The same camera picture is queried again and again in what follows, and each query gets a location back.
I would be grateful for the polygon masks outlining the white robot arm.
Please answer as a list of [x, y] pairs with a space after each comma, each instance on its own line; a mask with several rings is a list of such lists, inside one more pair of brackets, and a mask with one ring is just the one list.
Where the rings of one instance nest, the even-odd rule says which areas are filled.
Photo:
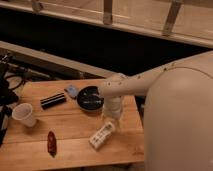
[[98, 86], [103, 113], [121, 116], [115, 98], [143, 96], [146, 171], [213, 171], [213, 50]]

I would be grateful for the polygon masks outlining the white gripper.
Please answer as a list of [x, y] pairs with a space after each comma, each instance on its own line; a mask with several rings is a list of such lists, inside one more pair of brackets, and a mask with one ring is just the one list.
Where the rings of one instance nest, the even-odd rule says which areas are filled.
[[122, 101], [121, 97], [105, 98], [103, 105], [103, 115], [119, 120], [122, 114]]

